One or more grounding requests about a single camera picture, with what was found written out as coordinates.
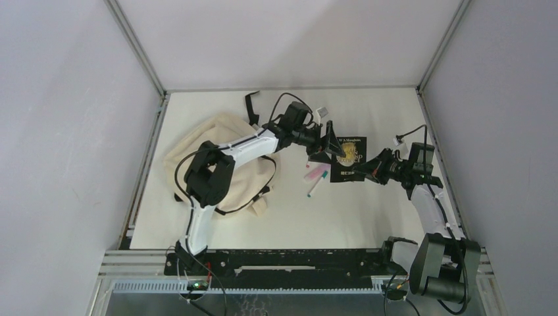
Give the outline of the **black booklet with gold emblem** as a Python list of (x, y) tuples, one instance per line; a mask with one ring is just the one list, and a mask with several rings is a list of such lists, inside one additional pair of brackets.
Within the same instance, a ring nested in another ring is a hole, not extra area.
[(354, 170), (367, 160), (367, 138), (361, 136), (338, 137), (345, 157), (335, 156), (330, 168), (330, 182), (363, 182), (365, 177)]

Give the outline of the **pink highlighter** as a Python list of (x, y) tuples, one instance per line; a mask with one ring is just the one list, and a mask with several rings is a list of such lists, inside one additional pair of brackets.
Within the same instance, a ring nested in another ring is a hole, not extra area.
[(325, 171), (329, 171), (329, 170), (330, 170), (329, 164), (318, 164), (303, 177), (303, 180), (305, 182), (312, 182), (317, 178), (320, 178)]

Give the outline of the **teal marker pen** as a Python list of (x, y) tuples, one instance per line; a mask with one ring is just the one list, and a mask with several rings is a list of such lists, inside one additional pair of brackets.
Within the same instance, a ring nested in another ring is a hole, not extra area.
[(312, 196), (314, 196), (318, 186), (320, 185), (320, 183), (327, 177), (328, 175), (328, 171), (324, 171), (317, 179), (317, 181), (313, 184), (312, 188), (309, 190), (309, 192), (307, 193), (307, 197), (311, 198)]

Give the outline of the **beige canvas student bag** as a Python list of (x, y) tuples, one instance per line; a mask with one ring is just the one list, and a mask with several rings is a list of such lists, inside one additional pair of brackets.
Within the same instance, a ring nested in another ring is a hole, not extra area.
[[(174, 181), (176, 167), (183, 158), (199, 149), (204, 141), (221, 144), (248, 136), (256, 131), (259, 126), (259, 116), (254, 113), (251, 102), (251, 96), (255, 94), (255, 92), (251, 92), (245, 96), (247, 120), (228, 113), (214, 116), (184, 136), (166, 154), (163, 166), (167, 184), (174, 191), (175, 201), (181, 203), (186, 198)], [(241, 166), (234, 171), (231, 187), (215, 211), (225, 216), (247, 209), (256, 215), (261, 215), (267, 209), (263, 196), (270, 193), (274, 184), (274, 176), (279, 170), (280, 158), (277, 154), (265, 155)]]

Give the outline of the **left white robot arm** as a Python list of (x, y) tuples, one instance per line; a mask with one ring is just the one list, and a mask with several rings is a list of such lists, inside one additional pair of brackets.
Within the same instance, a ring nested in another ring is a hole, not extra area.
[(180, 266), (191, 275), (205, 268), (209, 227), (217, 205), (225, 198), (236, 169), (276, 153), (292, 144), (305, 147), (307, 155), (324, 153), (345, 157), (332, 121), (321, 132), (320, 123), (307, 123), (312, 112), (304, 103), (292, 102), (277, 121), (269, 120), (253, 134), (225, 144), (203, 142), (188, 155), (191, 161), (185, 172), (184, 185), (178, 189), (190, 203), (190, 218), (185, 232), (176, 243), (176, 252), (184, 251)]

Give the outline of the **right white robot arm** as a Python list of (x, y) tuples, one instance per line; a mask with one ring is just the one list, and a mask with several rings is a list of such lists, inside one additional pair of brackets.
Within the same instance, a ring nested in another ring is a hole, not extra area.
[(441, 179), (432, 175), (434, 150), (430, 144), (414, 142), (408, 158), (400, 159), (386, 148), (352, 169), (380, 185), (400, 183), (424, 231), (421, 243), (389, 238), (389, 250), (380, 256), (381, 268), (389, 274), (407, 272), (412, 294), (466, 305), (472, 298), (480, 246), (465, 236), (445, 201)]

